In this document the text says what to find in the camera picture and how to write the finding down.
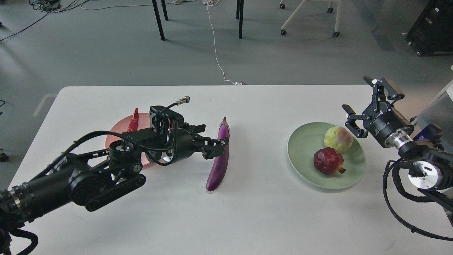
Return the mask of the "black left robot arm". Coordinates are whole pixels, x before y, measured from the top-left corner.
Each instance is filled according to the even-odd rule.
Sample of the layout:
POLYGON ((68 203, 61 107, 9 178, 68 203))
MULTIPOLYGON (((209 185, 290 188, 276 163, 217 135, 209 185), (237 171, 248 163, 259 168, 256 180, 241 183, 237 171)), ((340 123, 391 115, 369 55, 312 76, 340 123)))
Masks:
POLYGON ((151 163, 168 166, 200 152, 214 159, 206 189, 216 190, 228 167, 230 127, 224 118, 217 139, 203 137, 204 124, 190 125, 171 110, 189 101, 186 96, 166 107, 151 106, 145 129, 138 129, 139 114, 134 112, 126 132, 90 132, 30 181, 2 190, 1 254, 11 253, 11 236, 30 240, 21 255, 36 248, 36 234, 22 229, 26 222, 70 202, 92 212, 142 187, 143 154, 151 163))

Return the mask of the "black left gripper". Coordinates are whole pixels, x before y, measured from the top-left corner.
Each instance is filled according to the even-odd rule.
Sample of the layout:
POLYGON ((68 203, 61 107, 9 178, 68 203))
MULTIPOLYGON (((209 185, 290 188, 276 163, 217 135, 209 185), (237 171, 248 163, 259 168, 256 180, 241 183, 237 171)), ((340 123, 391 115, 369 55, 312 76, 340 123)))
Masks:
POLYGON ((204 132, 205 124, 190 125, 183 123, 177 128, 174 149, 166 152, 166 161, 176 163, 189 158, 193 153, 199 152, 201 148, 204 159, 212 159, 221 156, 229 144, 229 137, 212 139, 202 137, 199 133, 204 132))

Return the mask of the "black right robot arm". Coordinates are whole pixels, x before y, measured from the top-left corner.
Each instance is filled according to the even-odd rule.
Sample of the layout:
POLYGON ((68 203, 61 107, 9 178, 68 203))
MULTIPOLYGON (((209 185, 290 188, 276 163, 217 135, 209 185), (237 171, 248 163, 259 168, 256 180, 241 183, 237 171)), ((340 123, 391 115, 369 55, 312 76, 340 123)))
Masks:
POLYGON ((388 161, 383 174, 387 207, 411 232, 451 242, 450 237, 433 234, 405 221, 392 208, 387 194, 387 179, 391 175, 404 198, 413 202, 435 202, 452 211, 452 199, 441 193, 452 187, 452 154, 445 152, 441 143, 442 129, 429 124, 412 138, 413 124, 394 107, 396 101, 405 97, 404 93, 390 80, 367 76, 363 79, 372 87, 372 100, 361 114, 356 114, 347 104, 342 105, 347 114, 345 127, 354 137, 366 138, 371 134, 380 146, 398 150, 400 158, 388 161))

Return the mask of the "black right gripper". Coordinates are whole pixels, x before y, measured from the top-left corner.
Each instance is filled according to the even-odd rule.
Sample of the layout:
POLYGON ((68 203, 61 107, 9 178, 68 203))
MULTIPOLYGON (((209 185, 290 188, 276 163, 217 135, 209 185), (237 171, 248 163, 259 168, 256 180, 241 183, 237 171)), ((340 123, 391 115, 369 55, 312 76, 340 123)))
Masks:
POLYGON ((366 138, 370 132, 382 147, 392 147, 393 142, 389 139, 393 134, 405 132, 411 135, 414 132, 414 126, 394 108, 394 103, 406 95, 392 80, 368 76, 363 79, 372 87, 372 101, 362 115, 356 114, 348 104, 343 104, 342 108, 347 114, 345 126, 357 138, 366 138), (377 113, 375 117, 372 117, 370 109, 377 113), (357 120, 363 121, 363 129, 357 125, 357 120))

